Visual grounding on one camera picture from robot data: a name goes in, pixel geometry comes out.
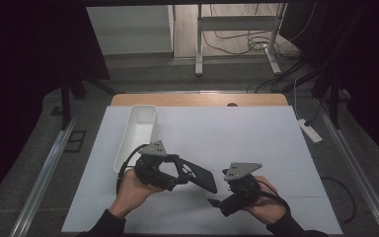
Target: sleeve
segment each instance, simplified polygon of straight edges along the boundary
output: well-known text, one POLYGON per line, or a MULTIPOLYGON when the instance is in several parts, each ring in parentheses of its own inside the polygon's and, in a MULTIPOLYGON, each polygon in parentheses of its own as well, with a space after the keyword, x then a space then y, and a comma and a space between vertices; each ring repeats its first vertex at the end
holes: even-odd
POLYGON ((316 230, 305 231, 294 218, 285 213, 278 221, 266 227, 274 236, 280 237, 327 237, 328 235, 316 230))
POLYGON ((119 237, 124 232, 125 219, 118 219, 107 209, 94 227, 88 232, 82 232, 77 237, 119 237))

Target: power strip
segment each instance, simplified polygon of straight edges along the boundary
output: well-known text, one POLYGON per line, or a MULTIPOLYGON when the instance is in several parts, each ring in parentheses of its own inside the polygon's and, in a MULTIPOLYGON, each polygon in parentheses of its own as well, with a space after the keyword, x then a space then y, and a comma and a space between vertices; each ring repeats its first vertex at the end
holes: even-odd
POLYGON ((307 137, 309 137, 309 139, 314 144, 323 141, 322 137, 320 137, 320 135, 315 131, 315 129, 313 129, 313 127, 310 125, 304 125, 304 122, 306 122, 306 120, 303 118, 298 120, 298 124, 300 125, 301 130, 307 135, 307 137))

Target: desk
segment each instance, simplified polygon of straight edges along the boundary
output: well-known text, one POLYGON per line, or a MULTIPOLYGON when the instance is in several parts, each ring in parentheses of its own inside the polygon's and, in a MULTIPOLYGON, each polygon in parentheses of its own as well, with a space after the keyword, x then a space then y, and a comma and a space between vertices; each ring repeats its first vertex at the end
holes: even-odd
POLYGON ((279 188, 305 229, 341 233, 294 112, 284 97, 236 94, 115 96, 105 112, 62 231, 90 229, 114 200, 113 164, 130 105, 136 104, 163 106, 157 108, 157 132, 152 140, 162 139, 168 153, 211 171, 218 193, 187 184, 156 194, 127 216, 125 233, 269 234, 248 213, 239 211, 224 217, 206 201, 231 195, 221 173, 231 162, 263 163, 254 174, 268 177, 279 188), (241 107, 226 108, 229 103, 241 107))

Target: hand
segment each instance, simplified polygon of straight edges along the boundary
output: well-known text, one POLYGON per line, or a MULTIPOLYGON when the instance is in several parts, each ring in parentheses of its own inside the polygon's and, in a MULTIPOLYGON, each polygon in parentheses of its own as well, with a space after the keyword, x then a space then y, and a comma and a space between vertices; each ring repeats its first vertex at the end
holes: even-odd
MULTIPOLYGON (((277 193, 276 188, 271 185, 265 177, 255 176, 255 179, 259 181, 261 185, 261 191, 272 195, 275 195, 275 193, 277 193)), ((286 212, 285 207, 282 206, 281 203, 268 197, 259 197, 257 202, 252 205, 246 206, 243 209, 265 225, 275 223, 286 212)))
POLYGON ((128 169, 124 173, 118 194, 109 212, 117 218, 125 218, 132 210, 144 203, 150 195, 161 191, 163 190, 142 184, 134 169, 128 169))

